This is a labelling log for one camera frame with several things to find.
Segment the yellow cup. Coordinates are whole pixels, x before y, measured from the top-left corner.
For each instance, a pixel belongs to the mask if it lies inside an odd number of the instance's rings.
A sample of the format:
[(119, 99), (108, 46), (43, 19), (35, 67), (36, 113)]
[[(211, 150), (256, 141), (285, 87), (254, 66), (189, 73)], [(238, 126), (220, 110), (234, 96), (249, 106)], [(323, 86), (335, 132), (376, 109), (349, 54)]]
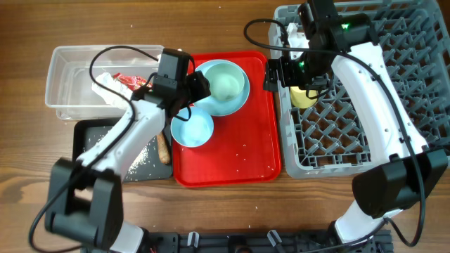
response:
[(297, 86), (290, 87), (290, 99), (292, 106), (299, 109), (307, 109), (317, 102), (317, 98), (308, 98), (307, 92), (299, 89)]

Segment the red candy wrapper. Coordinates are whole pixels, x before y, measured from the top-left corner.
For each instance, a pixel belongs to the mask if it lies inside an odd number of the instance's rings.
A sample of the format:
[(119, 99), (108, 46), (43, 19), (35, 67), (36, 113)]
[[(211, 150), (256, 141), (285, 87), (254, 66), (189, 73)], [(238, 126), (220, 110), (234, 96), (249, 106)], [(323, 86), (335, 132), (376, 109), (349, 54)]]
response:
[(120, 91), (135, 91), (139, 89), (141, 86), (147, 86), (150, 91), (152, 91), (152, 83), (147, 79), (138, 76), (138, 75), (125, 75), (121, 73), (117, 73), (112, 76), (112, 79), (118, 83), (118, 87)]

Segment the small light blue bowl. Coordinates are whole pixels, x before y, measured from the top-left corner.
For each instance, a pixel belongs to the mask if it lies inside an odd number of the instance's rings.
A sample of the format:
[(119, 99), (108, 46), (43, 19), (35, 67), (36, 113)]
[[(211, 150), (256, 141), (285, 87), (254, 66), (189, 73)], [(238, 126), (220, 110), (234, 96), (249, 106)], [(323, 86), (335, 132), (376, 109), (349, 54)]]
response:
[(197, 148), (208, 142), (214, 131), (212, 117), (198, 107), (184, 108), (172, 118), (172, 138), (187, 148)]

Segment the brown sausage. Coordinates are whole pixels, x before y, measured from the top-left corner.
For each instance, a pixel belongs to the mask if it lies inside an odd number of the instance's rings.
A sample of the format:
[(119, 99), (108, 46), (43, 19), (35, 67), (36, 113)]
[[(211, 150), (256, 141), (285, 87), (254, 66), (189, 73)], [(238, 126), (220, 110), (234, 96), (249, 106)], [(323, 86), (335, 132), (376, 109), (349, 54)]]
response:
[(169, 164), (171, 162), (171, 155), (169, 153), (169, 148), (165, 136), (160, 132), (157, 136), (157, 152), (161, 163)]

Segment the light green bowl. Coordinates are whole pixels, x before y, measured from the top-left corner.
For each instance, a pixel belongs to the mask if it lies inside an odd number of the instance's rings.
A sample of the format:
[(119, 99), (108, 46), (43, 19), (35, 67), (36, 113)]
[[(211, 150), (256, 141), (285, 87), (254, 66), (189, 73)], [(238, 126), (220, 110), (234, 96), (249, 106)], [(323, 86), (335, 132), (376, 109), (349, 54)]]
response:
[(229, 62), (213, 64), (205, 72), (205, 77), (210, 83), (211, 96), (221, 102), (235, 99), (245, 86), (243, 72)]

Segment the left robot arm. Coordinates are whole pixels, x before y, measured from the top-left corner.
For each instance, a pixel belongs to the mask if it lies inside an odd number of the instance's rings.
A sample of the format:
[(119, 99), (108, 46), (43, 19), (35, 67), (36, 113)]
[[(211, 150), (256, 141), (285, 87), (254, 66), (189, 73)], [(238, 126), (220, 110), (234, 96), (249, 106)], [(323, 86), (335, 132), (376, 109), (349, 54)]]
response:
[(51, 170), (46, 204), (30, 227), (32, 249), (39, 221), (53, 234), (80, 247), (106, 252), (153, 252), (150, 233), (124, 221), (122, 182), (148, 142), (183, 108), (209, 96), (209, 82), (196, 71), (186, 52), (166, 48), (157, 72), (133, 91), (122, 94), (127, 111), (94, 147), (75, 161), (59, 159)]

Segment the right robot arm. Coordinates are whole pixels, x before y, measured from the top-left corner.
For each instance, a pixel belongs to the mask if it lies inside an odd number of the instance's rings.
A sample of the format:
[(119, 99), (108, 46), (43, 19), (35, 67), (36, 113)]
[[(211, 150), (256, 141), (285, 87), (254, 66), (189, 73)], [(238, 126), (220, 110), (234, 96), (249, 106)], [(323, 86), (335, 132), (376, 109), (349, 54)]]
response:
[(341, 243), (357, 242), (426, 199), (448, 165), (429, 148), (406, 113), (388, 75), (371, 19), (342, 16), (332, 1), (308, 1), (298, 10), (303, 33), (281, 32), (278, 76), (306, 91), (327, 87), (332, 72), (348, 93), (366, 134), (373, 168), (354, 177), (354, 201), (333, 224)]

